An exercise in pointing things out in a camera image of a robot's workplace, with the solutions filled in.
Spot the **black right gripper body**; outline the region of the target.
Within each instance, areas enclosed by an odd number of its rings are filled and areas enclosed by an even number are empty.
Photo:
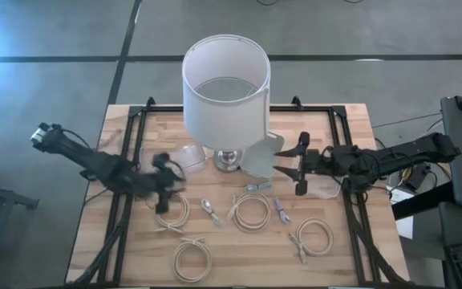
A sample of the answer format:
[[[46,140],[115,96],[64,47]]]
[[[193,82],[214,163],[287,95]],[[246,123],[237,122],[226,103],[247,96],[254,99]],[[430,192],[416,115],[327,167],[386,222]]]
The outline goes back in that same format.
[[[310,134],[301,132],[296,146],[296,156],[299,157],[298,172],[296,174],[296,195],[307,194],[308,181],[306,174],[316,174],[323,171],[322,154],[317,149],[308,149],[310,144]]]

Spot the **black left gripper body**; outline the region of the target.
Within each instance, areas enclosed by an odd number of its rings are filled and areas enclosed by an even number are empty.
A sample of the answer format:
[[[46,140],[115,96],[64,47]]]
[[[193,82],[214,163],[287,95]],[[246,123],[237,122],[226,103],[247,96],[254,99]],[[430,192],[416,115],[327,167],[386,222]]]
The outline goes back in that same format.
[[[158,195],[158,202],[155,204],[157,214],[168,212],[168,199],[171,193],[168,191],[174,185],[175,174],[167,166],[170,161],[168,153],[155,154],[152,158],[152,165],[157,171],[152,173],[136,173],[134,176],[134,194],[141,199],[149,199],[154,193]]]

